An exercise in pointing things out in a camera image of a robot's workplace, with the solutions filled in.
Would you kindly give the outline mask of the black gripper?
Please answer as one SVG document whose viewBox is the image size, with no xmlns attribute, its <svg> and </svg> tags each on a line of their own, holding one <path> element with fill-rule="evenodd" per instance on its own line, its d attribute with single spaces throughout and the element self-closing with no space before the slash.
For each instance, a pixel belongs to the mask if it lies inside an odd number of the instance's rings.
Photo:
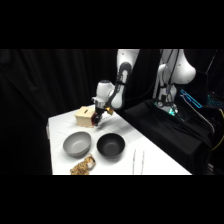
<svg viewBox="0 0 224 224">
<path fill-rule="evenodd" d="M 104 103 L 96 102 L 95 103 L 95 112 L 96 114 L 92 117 L 92 124 L 98 126 L 102 120 L 102 114 L 106 111 L 106 106 Z"/>
</svg>

